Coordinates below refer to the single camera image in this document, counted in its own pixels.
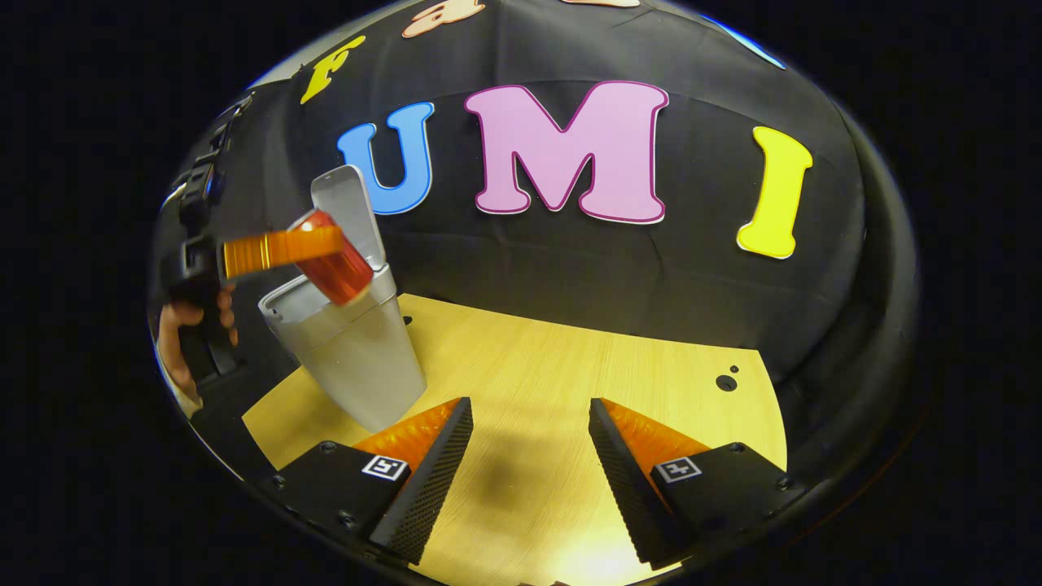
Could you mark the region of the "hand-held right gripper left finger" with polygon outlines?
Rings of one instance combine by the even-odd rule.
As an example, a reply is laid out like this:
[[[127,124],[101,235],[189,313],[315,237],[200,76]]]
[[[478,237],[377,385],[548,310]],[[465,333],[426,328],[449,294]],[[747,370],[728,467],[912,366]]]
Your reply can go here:
[[[417,565],[473,428],[471,400],[453,398],[351,446],[317,442],[260,492],[344,550]]]

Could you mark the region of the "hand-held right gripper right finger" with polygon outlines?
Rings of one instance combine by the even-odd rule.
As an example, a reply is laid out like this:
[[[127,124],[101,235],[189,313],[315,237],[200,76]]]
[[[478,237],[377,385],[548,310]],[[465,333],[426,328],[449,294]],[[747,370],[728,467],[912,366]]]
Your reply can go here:
[[[807,493],[746,443],[709,448],[606,398],[589,402],[589,437],[637,559],[655,570],[747,548]]]

